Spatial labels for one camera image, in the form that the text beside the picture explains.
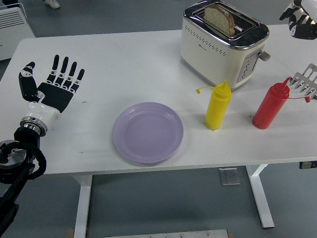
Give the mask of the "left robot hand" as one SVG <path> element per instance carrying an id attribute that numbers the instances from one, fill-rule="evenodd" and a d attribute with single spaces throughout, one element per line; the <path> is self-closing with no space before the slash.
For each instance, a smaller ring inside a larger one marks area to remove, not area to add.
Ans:
<path id="1" fill-rule="evenodd" d="M 28 102 L 42 103 L 63 112 L 79 88 L 85 70 L 76 72 L 77 62 L 73 62 L 67 72 L 69 57 L 63 59 L 57 72 L 59 55 L 55 55 L 51 72 L 45 82 L 37 86 L 33 77 L 35 63 L 32 61 L 20 71 L 18 80 L 22 98 Z"/>

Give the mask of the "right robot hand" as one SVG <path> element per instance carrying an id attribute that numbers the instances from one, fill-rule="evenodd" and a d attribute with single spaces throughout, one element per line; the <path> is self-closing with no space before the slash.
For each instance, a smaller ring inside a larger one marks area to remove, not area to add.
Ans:
<path id="1" fill-rule="evenodd" d="M 293 0 L 279 20 L 288 19 L 292 37 L 304 40 L 317 38 L 317 1 Z"/>

